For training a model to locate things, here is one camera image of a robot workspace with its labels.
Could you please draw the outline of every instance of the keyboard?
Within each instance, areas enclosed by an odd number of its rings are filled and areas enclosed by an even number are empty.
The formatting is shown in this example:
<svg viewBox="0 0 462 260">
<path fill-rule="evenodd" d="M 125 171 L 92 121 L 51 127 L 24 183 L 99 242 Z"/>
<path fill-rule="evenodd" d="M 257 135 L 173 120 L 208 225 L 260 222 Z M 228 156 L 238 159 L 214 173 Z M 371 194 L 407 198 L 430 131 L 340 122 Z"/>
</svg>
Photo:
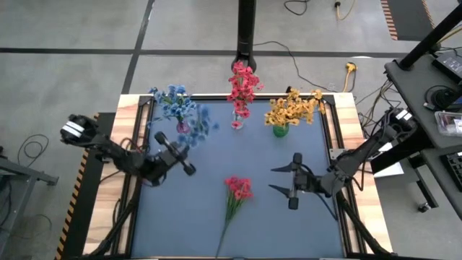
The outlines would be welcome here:
<svg viewBox="0 0 462 260">
<path fill-rule="evenodd" d="M 457 188 L 462 191 L 462 152 L 442 155 L 440 158 Z"/>
</svg>

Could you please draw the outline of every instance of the flower bouquet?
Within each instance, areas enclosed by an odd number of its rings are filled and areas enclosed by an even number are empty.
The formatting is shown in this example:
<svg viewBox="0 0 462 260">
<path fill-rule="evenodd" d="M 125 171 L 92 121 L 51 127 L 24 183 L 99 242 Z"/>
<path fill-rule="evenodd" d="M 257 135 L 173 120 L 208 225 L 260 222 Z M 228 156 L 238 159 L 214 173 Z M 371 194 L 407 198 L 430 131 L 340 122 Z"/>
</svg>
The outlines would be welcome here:
<svg viewBox="0 0 462 260">
<path fill-rule="evenodd" d="M 313 114 L 316 106 L 321 113 L 325 113 L 322 102 L 323 93 L 320 90 L 311 92 L 313 98 L 303 100 L 300 98 L 300 91 L 291 88 L 287 99 L 271 99 L 271 111 L 265 114 L 265 125 L 273 126 L 273 133 L 276 137 L 283 137 L 289 131 L 289 124 L 297 126 L 300 119 L 306 118 L 308 124 L 313 123 Z"/>
<path fill-rule="evenodd" d="M 189 133 L 182 133 L 178 136 L 178 143 L 183 146 L 189 145 L 191 148 L 197 147 L 199 142 L 204 142 L 210 130 L 218 130 L 219 124 L 212 123 L 210 119 L 209 107 L 206 105 L 197 106 L 197 117 L 189 119 L 191 130 Z"/>
<path fill-rule="evenodd" d="M 250 116 L 247 104 L 252 103 L 255 98 L 253 88 L 262 90 L 264 85 L 258 85 L 260 79 L 253 74 L 252 68 L 244 66 L 242 61 L 234 64 L 232 72 L 234 76 L 229 78 L 232 84 L 232 91 L 231 95 L 227 96 L 227 100 L 234 103 L 234 121 L 231 126 L 234 129 L 241 129 L 243 127 L 243 119 Z"/>
<path fill-rule="evenodd" d="M 191 130 L 186 119 L 191 116 L 190 112 L 196 109 L 196 103 L 186 94 L 185 86 L 170 84 L 167 94 L 158 91 L 156 87 L 149 92 L 154 93 L 157 104 L 162 107 L 162 117 L 154 118 L 155 121 L 176 118 L 178 133 L 188 133 Z"/>
<path fill-rule="evenodd" d="M 253 197 L 253 193 L 250 189 L 251 182 L 249 178 L 239 179 L 238 177 L 233 176 L 231 178 L 227 178 L 225 180 L 225 184 L 227 185 L 225 226 L 223 227 L 222 235 L 219 239 L 215 258 L 219 255 L 219 250 L 222 247 L 223 239 L 225 238 L 225 233 L 231 223 L 231 220 L 237 214 L 244 202 Z"/>
</svg>

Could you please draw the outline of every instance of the glass vase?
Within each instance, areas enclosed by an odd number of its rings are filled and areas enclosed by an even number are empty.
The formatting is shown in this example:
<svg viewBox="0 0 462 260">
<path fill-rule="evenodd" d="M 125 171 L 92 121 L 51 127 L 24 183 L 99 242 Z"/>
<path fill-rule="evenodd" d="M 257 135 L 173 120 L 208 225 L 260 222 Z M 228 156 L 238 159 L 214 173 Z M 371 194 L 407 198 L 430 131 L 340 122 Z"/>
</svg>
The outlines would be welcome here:
<svg viewBox="0 0 462 260">
<path fill-rule="evenodd" d="M 187 134 L 187 133 L 189 133 L 190 130 L 191 130 L 191 128 L 189 127 L 189 124 L 188 124 L 187 120 L 185 120 L 185 119 L 179 120 L 178 119 L 178 124 L 176 125 L 176 131 L 179 134 Z"/>
<path fill-rule="evenodd" d="M 244 127 L 244 118 L 242 116 L 239 116 L 239 114 L 236 113 L 236 110 L 232 111 L 231 127 L 236 130 L 239 130 Z"/>
<path fill-rule="evenodd" d="M 289 133 L 289 124 L 285 126 L 273 126 L 273 134 L 275 137 L 285 137 Z"/>
</svg>

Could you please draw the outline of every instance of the green vase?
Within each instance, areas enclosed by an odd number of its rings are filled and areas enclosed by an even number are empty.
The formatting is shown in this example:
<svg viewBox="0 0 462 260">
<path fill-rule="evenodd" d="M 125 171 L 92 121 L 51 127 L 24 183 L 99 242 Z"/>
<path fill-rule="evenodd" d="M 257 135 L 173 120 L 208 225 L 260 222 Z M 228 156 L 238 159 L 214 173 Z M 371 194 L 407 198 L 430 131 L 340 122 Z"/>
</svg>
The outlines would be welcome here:
<svg viewBox="0 0 462 260">
<path fill-rule="evenodd" d="M 286 126 L 273 126 L 273 133 L 276 137 L 285 137 L 289 132 L 289 124 Z"/>
</svg>

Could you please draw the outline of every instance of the blue table surface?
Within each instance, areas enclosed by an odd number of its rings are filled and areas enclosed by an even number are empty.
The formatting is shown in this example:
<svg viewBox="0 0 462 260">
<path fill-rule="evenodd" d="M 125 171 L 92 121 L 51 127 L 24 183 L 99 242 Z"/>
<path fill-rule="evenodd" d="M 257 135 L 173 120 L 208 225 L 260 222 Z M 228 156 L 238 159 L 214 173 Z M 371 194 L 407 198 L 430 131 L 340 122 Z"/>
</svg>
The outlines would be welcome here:
<svg viewBox="0 0 462 260">
<path fill-rule="evenodd" d="M 331 257 L 344 255 L 337 221 L 315 194 L 299 193 L 299 209 L 289 210 L 288 200 L 269 184 L 289 188 L 290 173 L 271 172 L 288 165 L 295 152 L 316 175 L 324 175 L 328 152 L 319 113 L 315 122 L 290 126 L 288 135 L 276 138 L 264 126 L 268 101 L 249 105 L 250 118 L 234 130 L 232 104 L 226 101 L 198 101 L 210 107 L 220 130 L 190 150 L 188 159 L 197 172 L 187 176 L 174 166 L 158 187 L 143 186 L 134 233 L 132 257 L 214 256 L 224 226 L 227 187 L 230 176 L 250 178 L 254 198 L 247 201 L 231 222 L 220 256 L 227 257 Z M 178 133 L 175 121 L 152 125 L 149 145 L 153 153 L 164 149 L 154 140 L 163 131 L 170 141 Z M 332 199 L 326 199 L 334 208 Z"/>
</svg>

